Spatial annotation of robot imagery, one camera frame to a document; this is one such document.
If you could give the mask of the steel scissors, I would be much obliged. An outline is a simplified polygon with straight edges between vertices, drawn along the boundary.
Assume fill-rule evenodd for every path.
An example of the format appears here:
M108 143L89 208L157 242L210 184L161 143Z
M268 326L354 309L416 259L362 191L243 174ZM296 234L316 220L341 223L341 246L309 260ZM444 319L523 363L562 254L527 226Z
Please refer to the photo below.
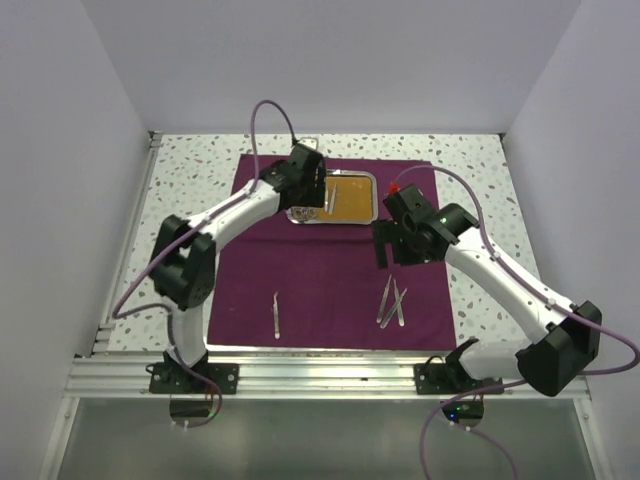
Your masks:
M303 219L303 211L306 207L292 207L291 208L291 217L296 221L305 221Z

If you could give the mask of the steel tweezers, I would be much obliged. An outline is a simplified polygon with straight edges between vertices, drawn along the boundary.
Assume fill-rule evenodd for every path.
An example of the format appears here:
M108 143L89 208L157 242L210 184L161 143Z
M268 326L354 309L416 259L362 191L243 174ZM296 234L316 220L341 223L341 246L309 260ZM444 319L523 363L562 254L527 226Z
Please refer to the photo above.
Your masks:
M273 321L274 321L274 338L276 340L279 340L281 337L278 295L279 295L279 292L276 291L273 295L273 304L272 304Z
M336 198L337 198L337 184L334 183L330 192L329 201L327 205L327 213L329 215L333 215Z

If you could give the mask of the steel tray yellow liner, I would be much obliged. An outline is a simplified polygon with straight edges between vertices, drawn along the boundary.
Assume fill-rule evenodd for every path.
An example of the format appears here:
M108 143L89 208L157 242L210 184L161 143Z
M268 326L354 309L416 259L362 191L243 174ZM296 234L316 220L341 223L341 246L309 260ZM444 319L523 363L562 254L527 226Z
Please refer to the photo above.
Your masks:
M333 215L327 213L332 186L337 184L337 198ZM309 221L296 221L294 224L328 225L369 225L378 218L378 189L375 176L366 171L344 169L329 170L324 205L317 209L317 217Z

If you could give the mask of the steel scalpel handle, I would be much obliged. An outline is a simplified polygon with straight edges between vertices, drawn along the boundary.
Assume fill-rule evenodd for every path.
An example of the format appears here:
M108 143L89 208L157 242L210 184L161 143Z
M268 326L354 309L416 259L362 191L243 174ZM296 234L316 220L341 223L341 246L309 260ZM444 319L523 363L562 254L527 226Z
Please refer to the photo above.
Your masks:
M405 320L404 320L404 313L402 309L402 300L404 298L404 295L406 294L406 290L401 292L397 286L396 280L393 280L393 288L394 288L394 296L395 296L395 303L394 303L395 314L397 316L399 326L403 327L405 325Z
M393 315L398 311L399 307L402 305L402 300L404 299L404 296L406 295L407 290L404 289L396 298L394 304L392 305L391 309L383 316L381 322L380 322L380 328L381 329L385 329L388 325L388 323L390 322L391 318L393 317Z
M387 300L388 300L388 295L389 295L389 290L390 290L392 278L393 278L392 274L389 274L387 282L386 282L385 287L383 289L380 305L379 305L378 312L377 312L377 315L376 315L376 323L378 325L381 325L382 320L383 320L383 315L385 313L385 307L386 307L386 303L387 303Z

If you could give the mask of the purple cloth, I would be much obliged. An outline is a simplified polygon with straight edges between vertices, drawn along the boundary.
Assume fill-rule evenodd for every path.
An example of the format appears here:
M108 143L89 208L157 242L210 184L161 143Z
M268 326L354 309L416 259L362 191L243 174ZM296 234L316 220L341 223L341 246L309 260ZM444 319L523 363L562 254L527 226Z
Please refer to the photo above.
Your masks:
M396 314L393 280L407 290L405 325ZM274 338L273 295L280 332ZM250 227L220 253L207 340L211 344L386 350L451 350L456 345L446 267L376 264L365 225L296 225L279 213Z

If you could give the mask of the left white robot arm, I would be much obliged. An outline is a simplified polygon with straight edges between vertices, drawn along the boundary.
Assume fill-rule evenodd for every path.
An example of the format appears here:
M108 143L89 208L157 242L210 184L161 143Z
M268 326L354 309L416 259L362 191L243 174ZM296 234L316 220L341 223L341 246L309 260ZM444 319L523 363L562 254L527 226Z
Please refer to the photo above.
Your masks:
M204 303L215 286L216 259L236 237L256 223L291 207L320 207L324 202L327 168L324 157L297 143L290 155L265 168L230 198L161 224L149 278L168 311L169 345L162 361L148 366L153 394L194 394L226 391L221 368L208 363L204 339Z

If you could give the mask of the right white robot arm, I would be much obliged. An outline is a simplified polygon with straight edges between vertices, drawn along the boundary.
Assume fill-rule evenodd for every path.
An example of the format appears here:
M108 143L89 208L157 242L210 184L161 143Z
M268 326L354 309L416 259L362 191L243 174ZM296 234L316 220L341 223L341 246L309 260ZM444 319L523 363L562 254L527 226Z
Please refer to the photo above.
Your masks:
M589 301L577 305L544 286L501 250L462 206L436 208L413 184L394 187L383 204L390 217L372 226L379 267L445 262L491 296L525 335L522 341L508 342L470 338L442 362L417 365L418 392L464 393L516 379L554 397L596 358L599 331L570 316L601 324L601 311Z

